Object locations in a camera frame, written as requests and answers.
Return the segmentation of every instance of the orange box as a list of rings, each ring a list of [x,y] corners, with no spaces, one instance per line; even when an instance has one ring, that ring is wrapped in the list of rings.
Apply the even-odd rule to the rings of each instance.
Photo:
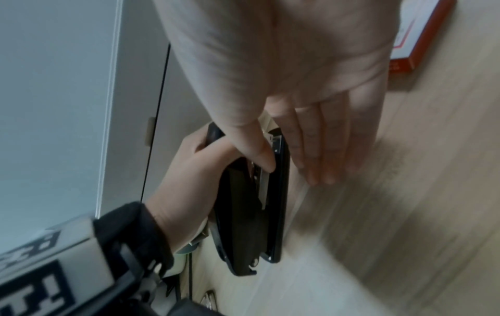
[[[457,0],[404,0],[389,73],[412,72]]]

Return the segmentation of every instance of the hand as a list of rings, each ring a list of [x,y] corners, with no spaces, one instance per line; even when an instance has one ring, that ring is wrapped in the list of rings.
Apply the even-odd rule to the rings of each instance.
[[[241,153],[223,137],[206,148],[208,125],[187,136],[146,207],[175,252],[190,242],[214,206],[224,169]]]
[[[401,0],[155,0],[212,119],[267,171],[257,118],[281,127],[311,185],[356,172],[374,144]]]

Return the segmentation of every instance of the wooden floor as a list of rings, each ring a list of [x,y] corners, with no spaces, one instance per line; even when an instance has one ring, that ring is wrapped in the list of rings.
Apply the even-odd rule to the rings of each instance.
[[[213,288],[227,315],[500,315],[500,1],[459,1],[438,37],[391,79],[362,174],[311,188],[292,167],[282,262],[237,278],[209,238],[196,300]]]

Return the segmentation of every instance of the black stapler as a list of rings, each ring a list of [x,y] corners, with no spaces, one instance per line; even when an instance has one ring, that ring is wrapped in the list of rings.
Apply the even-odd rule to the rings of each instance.
[[[208,127],[207,146],[224,136]],[[281,259],[290,152],[280,129],[265,133],[272,145],[276,170],[267,173],[246,158],[230,164],[222,174],[217,199],[209,216],[210,232],[220,258],[234,275],[254,275],[259,257]]]

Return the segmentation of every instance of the black and white label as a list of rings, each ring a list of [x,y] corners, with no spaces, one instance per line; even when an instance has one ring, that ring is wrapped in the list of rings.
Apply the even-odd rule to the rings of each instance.
[[[35,239],[32,242],[24,244],[21,247],[17,247],[16,249],[1,254],[0,273],[7,268],[53,248],[57,243],[60,233],[61,231],[50,233]]]
[[[74,297],[58,261],[0,285],[0,316],[56,315],[72,305]]]

